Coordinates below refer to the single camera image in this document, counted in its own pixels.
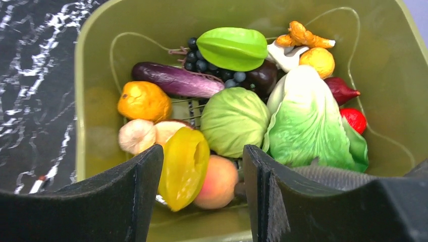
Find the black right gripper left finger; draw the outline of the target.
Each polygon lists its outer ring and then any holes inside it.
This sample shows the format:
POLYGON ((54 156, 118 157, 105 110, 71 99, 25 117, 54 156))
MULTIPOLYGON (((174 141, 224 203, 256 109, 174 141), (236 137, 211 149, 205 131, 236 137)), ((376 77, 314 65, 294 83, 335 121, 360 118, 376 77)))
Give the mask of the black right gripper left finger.
POLYGON ((55 192, 1 192, 1 241, 146 241, 163 158, 154 145, 55 192))

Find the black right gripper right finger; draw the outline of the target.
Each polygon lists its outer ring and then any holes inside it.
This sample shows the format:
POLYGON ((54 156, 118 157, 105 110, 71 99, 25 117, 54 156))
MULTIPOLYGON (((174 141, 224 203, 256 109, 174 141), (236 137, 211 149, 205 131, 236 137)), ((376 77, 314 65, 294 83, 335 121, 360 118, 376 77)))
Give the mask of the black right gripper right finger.
POLYGON ((253 241, 427 241, 427 161, 404 177, 315 181, 246 145, 243 170, 253 241))

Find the green toy cabbage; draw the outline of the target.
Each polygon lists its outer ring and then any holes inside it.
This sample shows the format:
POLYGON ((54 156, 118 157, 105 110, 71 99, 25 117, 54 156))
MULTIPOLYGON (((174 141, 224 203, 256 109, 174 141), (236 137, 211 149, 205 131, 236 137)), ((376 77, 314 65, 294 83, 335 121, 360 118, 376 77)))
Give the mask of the green toy cabbage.
POLYGON ((260 147, 271 113, 258 95, 242 87, 215 94, 200 117, 200 131, 220 156, 242 157, 245 145, 260 147))

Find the beige toy garlic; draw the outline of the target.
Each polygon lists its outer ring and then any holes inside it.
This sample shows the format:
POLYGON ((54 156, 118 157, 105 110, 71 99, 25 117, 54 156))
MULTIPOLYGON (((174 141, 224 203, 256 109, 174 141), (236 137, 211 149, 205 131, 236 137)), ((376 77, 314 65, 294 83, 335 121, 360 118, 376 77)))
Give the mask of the beige toy garlic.
POLYGON ((120 128, 118 142, 123 151, 138 155, 155 144, 154 123, 143 119, 129 121, 120 128))

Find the toy napa cabbage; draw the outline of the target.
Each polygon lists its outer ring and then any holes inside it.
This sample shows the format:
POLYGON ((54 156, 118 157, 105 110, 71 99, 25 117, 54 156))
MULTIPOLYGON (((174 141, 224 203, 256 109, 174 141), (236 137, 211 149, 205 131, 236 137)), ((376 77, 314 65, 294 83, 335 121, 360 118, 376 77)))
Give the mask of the toy napa cabbage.
POLYGON ((283 90, 264 136, 264 152, 291 167, 318 158, 323 166, 366 171, 366 140, 341 116, 332 92, 313 67, 292 69, 283 90))

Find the red and white pen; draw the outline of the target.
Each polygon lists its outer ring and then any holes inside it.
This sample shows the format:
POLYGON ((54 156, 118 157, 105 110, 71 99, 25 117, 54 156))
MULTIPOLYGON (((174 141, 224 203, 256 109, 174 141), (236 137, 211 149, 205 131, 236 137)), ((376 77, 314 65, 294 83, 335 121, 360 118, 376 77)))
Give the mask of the red and white pen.
POLYGON ((31 189, 30 189, 30 191, 29 191, 28 194, 38 193, 42 189, 42 187, 44 186, 45 181, 46 181, 46 176, 45 175, 40 176, 38 178, 38 180, 36 180, 34 182, 34 184, 31 187, 31 189))

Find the toy peach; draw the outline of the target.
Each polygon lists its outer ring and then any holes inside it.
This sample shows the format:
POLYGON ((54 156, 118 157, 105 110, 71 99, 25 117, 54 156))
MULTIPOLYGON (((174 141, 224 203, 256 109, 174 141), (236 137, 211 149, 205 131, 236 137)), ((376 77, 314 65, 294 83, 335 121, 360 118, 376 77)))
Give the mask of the toy peach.
POLYGON ((234 188, 238 180, 238 169, 231 160, 211 155, 203 186, 193 204, 202 209, 227 206, 235 197, 234 188))

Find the yellow toy star fruit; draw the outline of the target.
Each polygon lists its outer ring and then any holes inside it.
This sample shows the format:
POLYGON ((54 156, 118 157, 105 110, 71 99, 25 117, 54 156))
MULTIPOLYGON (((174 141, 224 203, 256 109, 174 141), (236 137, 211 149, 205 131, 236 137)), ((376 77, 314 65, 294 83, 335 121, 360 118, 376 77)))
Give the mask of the yellow toy star fruit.
POLYGON ((207 173, 210 148, 198 130, 180 128, 163 146, 158 194, 177 212, 199 194, 207 173))

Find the toy mushroom half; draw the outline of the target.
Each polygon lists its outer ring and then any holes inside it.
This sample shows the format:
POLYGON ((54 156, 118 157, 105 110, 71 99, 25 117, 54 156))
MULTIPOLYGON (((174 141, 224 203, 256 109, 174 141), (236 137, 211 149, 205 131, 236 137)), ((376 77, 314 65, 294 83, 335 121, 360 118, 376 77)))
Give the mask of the toy mushroom half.
POLYGON ((156 129, 156 143, 160 145, 164 145, 180 128, 194 129, 189 122, 179 119, 161 121, 155 124, 154 128, 156 129))

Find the red toy strawberry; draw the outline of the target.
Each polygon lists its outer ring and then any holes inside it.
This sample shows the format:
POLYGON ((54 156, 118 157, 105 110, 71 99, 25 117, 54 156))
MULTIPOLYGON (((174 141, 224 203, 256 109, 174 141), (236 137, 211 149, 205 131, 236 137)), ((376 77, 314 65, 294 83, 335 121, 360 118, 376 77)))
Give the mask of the red toy strawberry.
POLYGON ((360 135, 364 133, 367 128, 367 120, 359 110, 355 108, 342 108, 340 109, 340 114, 360 135))

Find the orange toy fruit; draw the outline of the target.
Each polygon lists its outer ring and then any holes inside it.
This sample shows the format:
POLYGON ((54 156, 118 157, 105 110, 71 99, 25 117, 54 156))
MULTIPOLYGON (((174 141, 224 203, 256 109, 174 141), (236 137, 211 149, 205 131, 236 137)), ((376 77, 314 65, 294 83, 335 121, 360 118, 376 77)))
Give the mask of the orange toy fruit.
POLYGON ((172 101, 154 83, 131 81, 123 87, 117 110, 129 120, 144 119, 157 123, 170 118, 172 101))

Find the dark red toy onion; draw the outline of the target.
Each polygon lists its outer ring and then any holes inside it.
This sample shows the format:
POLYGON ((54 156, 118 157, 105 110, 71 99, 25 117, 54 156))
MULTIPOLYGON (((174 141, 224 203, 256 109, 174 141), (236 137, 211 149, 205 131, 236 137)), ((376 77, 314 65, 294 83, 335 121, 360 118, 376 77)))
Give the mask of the dark red toy onion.
POLYGON ((351 99, 360 96, 360 92, 358 90, 348 87, 345 81, 340 77, 329 77, 324 79, 324 82, 330 88, 330 91, 339 106, 342 106, 351 99))

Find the dark purple toy plum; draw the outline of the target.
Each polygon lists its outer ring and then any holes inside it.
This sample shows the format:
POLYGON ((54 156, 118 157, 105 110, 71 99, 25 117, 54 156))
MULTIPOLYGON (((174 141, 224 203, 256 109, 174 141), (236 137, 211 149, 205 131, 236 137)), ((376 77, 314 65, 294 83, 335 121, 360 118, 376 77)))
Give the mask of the dark purple toy plum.
POLYGON ((278 69, 273 62, 265 60, 260 67, 245 74, 246 79, 240 85, 265 100, 276 86, 278 69))

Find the small yellow toy orange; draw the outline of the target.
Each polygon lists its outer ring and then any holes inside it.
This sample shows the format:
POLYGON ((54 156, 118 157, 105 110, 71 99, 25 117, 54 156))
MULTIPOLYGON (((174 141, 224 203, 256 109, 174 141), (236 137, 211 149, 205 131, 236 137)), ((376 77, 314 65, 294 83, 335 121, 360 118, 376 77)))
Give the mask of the small yellow toy orange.
POLYGON ((335 59, 325 48, 315 47, 304 52, 299 59, 299 65, 313 67, 322 79, 330 77, 335 70, 335 59))

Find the black toy grapes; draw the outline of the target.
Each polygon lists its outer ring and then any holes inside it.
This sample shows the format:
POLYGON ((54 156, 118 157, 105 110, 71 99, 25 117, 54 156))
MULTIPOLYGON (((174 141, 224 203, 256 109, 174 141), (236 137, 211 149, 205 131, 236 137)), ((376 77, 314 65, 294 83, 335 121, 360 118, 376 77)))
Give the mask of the black toy grapes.
POLYGON ((228 69, 220 68, 207 61, 201 54, 197 46, 197 37, 191 37, 187 40, 187 47, 180 49, 171 49, 169 54, 182 55, 183 58, 178 61, 182 67, 195 75, 202 75, 210 80, 220 81, 226 88, 244 87, 246 74, 228 69))

